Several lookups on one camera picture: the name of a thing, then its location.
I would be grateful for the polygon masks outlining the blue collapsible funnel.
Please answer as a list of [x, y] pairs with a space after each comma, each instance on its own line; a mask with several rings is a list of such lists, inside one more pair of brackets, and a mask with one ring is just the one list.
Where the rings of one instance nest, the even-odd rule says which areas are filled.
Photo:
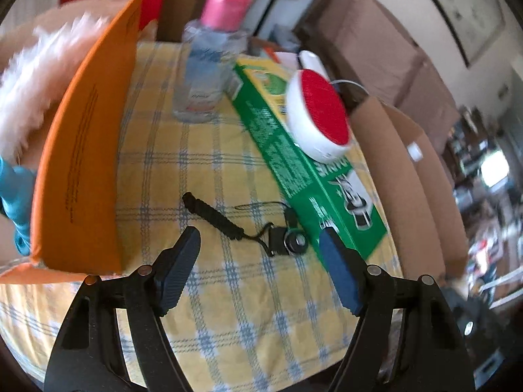
[[12, 166], [1, 158], [1, 207], [14, 225], [14, 244], [28, 257], [31, 251], [30, 221], [36, 172], [24, 166]]

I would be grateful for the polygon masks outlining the red white lint brush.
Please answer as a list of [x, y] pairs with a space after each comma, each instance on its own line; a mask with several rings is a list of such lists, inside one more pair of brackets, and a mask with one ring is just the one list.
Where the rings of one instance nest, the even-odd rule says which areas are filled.
[[346, 108], [315, 53], [300, 51], [298, 61], [300, 68], [288, 81], [285, 92], [285, 123], [305, 155], [330, 164], [341, 159], [349, 148]]

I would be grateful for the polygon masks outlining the white fluffy duster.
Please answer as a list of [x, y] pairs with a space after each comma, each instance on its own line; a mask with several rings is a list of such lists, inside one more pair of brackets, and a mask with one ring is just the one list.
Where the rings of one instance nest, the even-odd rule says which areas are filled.
[[1, 157], [15, 163], [45, 112], [61, 100], [79, 66], [110, 23], [86, 12], [15, 53], [1, 75]]

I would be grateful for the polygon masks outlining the clear bottle pink cap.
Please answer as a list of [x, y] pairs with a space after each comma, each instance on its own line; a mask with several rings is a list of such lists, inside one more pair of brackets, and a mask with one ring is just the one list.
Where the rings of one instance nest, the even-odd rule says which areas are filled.
[[251, 2], [206, 0], [200, 17], [184, 27], [173, 95], [179, 120], [205, 122], [216, 114], [236, 59], [247, 50], [242, 24]]

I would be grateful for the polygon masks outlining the framed wall painting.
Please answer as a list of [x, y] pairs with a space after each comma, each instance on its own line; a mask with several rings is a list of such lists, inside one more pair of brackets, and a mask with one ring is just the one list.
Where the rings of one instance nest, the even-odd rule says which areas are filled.
[[476, 63], [505, 27], [500, 0], [432, 0], [467, 67]]

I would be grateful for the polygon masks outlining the brown cardboard box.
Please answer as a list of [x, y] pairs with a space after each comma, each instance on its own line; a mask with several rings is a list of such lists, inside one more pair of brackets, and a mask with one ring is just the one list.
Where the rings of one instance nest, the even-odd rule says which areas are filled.
[[424, 130], [374, 96], [349, 117], [386, 214], [404, 277], [465, 274], [469, 244], [453, 188]]

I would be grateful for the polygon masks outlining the brown cushioned sofa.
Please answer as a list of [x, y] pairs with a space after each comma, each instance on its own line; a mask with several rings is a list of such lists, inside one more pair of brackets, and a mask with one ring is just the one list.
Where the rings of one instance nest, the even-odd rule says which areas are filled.
[[313, 0], [294, 34], [328, 73], [406, 114], [443, 153], [460, 119], [455, 100], [430, 57], [378, 0]]

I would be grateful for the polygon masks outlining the yellow checked tablecloth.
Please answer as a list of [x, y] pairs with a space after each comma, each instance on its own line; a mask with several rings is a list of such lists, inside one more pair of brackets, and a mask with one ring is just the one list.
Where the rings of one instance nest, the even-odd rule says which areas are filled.
[[228, 100], [185, 124], [172, 113], [178, 47], [143, 43], [122, 119], [116, 222], [128, 272], [156, 259], [186, 227], [202, 245], [176, 308], [162, 320], [197, 391], [276, 391], [338, 363], [356, 320], [314, 251], [267, 257], [189, 214], [182, 195], [249, 234], [285, 222], [271, 172]]

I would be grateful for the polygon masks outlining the orange cardboard box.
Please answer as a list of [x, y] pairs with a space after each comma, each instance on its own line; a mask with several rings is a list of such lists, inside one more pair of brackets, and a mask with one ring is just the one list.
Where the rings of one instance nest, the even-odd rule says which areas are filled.
[[120, 125], [136, 62], [142, 0], [76, 0], [18, 26], [1, 39], [1, 66], [85, 12], [109, 24], [82, 60], [58, 106], [29, 137], [23, 166], [35, 169], [31, 253], [21, 256], [14, 226], [1, 219], [1, 282], [82, 281], [122, 272], [115, 221]]

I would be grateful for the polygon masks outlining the green long carton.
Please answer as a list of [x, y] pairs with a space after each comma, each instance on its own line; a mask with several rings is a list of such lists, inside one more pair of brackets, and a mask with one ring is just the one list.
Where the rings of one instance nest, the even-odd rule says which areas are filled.
[[289, 206], [313, 247], [323, 228], [333, 227], [346, 246], [371, 257], [386, 236], [378, 194], [351, 142], [348, 152], [327, 164], [309, 158], [286, 125], [285, 91], [290, 75], [260, 57], [239, 57], [226, 90]]

